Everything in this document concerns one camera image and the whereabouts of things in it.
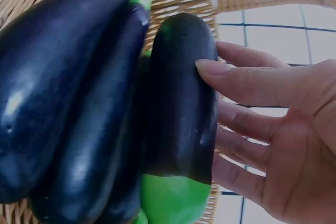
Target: white tile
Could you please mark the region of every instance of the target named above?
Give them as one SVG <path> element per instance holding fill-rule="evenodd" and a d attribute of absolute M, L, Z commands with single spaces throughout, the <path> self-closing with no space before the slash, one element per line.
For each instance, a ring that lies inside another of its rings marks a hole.
<path fill-rule="evenodd" d="M 269 144 L 267 144 L 267 143 L 264 143 L 264 142 L 255 140 L 255 139 L 253 139 L 253 138 L 248 138 L 247 140 L 250 141 L 251 143 L 254 143 L 254 144 L 261 144 L 261 145 L 264 145 L 264 146 L 269 145 Z"/>
<path fill-rule="evenodd" d="M 219 41 L 244 45 L 244 28 L 242 26 L 219 26 Z"/>
<path fill-rule="evenodd" d="M 245 11 L 245 18 L 247 24 L 303 26 L 299 5 L 278 5 L 248 9 Z"/>
<path fill-rule="evenodd" d="M 245 167 L 243 164 L 241 164 L 241 163 L 239 163 L 239 162 L 237 162 L 237 161 L 234 161 L 234 160 L 232 160 L 231 158 L 229 158 L 229 157 L 227 157 L 227 156 L 225 156 L 225 155 L 223 155 L 223 154 L 221 154 L 221 156 L 222 156 L 224 159 L 226 159 L 227 161 L 229 161 L 229 162 L 231 162 L 231 163 L 233 163 L 233 164 L 235 164 L 235 165 L 237 165 L 237 166 L 240 166 L 241 168 L 244 168 L 244 167 Z"/>
<path fill-rule="evenodd" d="M 250 173 L 253 173 L 253 174 L 256 174 L 256 175 L 259 175 L 259 176 L 262 176 L 262 177 L 265 177 L 266 176 L 266 173 L 260 171 L 260 170 L 257 170 L 257 169 L 254 169 L 253 167 L 247 167 L 247 170 L 250 172 Z"/>
<path fill-rule="evenodd" d="M 216 21 L 219 24 L 241 24 L 243 22 L 242 12 L 225 12 L 216 15 Z"/>
<path fill-rule="evenodd" d="M 281 222 L 269 215 L 261 206 L 245 199 L 243 224 L 281 224 Z"/>
<path fill-rule="evenodd" d="M 303 5 L 307 27 L 336 30 L 336 10 L 318 5 Z"/>
<path fill-rule="evenodd" d="M 312 63 L 319 63 L 327 59 L 336 59 L 336 33 L 326 31 L 308 31 Z"/>
<path fill-rule="evenodd" d="M 286 63 L 309 64 L 303 29 L 247 27 L 248 46 L 268 52 Z"/>
<path fill-rule="evenodd" d="M 251 110 L 261 115 L 275 116 L 279 118 L 285 116 L 288 111 L 288 109 L 286 108 L 259 108 L 259 107 L 251 108 Z"/>
<path fill-rule="evenodd" d="M 214 223 L 239 224 L 241 203 L 241 196 L 220 195 Z"/>

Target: fingernail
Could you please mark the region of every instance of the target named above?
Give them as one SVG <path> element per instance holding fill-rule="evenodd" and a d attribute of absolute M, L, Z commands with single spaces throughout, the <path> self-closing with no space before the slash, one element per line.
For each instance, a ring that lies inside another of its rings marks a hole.
<path fill-rule="evenodd" d="M 217 75 L 222 74 L 229 69 L 229 66 L 224 62 L 215 60 L 197 60 L 195 63 L 199 71 L 206 74 Z"/>

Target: eggplant skin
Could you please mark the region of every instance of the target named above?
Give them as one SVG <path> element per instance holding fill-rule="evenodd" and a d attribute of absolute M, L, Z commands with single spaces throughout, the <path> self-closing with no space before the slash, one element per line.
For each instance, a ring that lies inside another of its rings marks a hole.
<path fill-rule="evenodd" d="M 1 204 L 42 177 L 88 60 L 128 1 L 44 0 L 0 32 Z"/>
<path fill-rule="evenodd" d="M 122 150 L 109 202 L 95 224 L 128 224 L 140 210 L 140 183 L 144 154 L 145 95 L 150 58 L 139 59 L 132 98 L 122 128 Z"/>
<path fill-rule="evenodd" d="M 210 185 L 218 95 L 197 73 L 198 59 L 218 59 L 207 25 L 187 13 L 166 19 L 149 68 L 145 173 Z"/>
<path fill-rule="evenodd" d="M 148 12 L 129 3 L 101 37 L 55 158 L 30 196 L 41 223 L 94 223 L 108 203 L 119 166 L 120 129 L 148 26 Z"/>
<path fill-rule="evenodd" d="M 166 19 L 154 40 L 141 207 L 148 223 L 192 224 L 211 191 L 218 95 L 195 61 L 217 60 L 213 35 L 197 16 Z"/>

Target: finger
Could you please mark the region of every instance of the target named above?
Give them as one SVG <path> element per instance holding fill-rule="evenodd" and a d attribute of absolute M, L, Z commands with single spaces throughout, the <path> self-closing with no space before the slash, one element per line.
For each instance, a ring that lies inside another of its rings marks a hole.
<path fill-rule="evenodd" d="M 218 154 L 214 155 L 212 174 L 216 183 L 261 204 L 265 186 L 264 177 L 252 174 Z"/>
<path fill-rule="evenodd" d="M 242 136 L 265 143 L 271 142 L 281 125 L 281 118 L 260 115 L 248 108 L 224 101 L 218 104 L 218 121 Z"/>
<path fill-rule="evenodd" d="M 219 56 L 237 67 L 289 67 L 277 57 L 236 44 L 218 42 Z"/>
<path fill-rule="evenodd" d="M 323 91 L 326 86 L 321 86 L 321 81 L 331 74 L 331 69 L 321 73 L 326 71 L 321 63 L 295 68 L 230 68 L 223 62 L 199 60 L 196 66 L 205 82 L 238 103 L 292 106 L 300 111 L 304 107 L 309 113 L 318 109 L 315 103 L 321 97 L 317 91 Z"/>
<path fill-rule="evenodd" d="M 243 164 L 266 172 L 266 165 L 269 156 L 269 147 L 261 144 L 254 144 L 246 140 L 238 133 L 227 131 L 221 127 L 217 128 L 216 148 L 220 153 L 232 159 L 240 159 Z"/>

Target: palm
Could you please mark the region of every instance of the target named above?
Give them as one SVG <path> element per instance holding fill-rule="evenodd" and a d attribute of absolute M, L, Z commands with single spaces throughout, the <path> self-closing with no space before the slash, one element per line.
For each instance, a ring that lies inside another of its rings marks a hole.
<path fill-rule="evenodd" d="M 328 223 L 321 220 L 336 206 L 336 156 L 310 118 L 289 113 L 282 119 L 266 173 L 261 205 L 271 215 L 290 223 Z"/>
<path fill-rule="evenodd" d="M 237 68 L 197 64 L 205 82 L 241 104 L 290 109 L 275 118 L 221 101 L 218 121 L 233 132 L 218 127 L 216 149 L 266 177 L 216 154 L 213 180 L 284 222 L 336 223 L 336 61 L 290 68 L 269 54 L 238 45 L 219 42 L 217 48 Z"/>

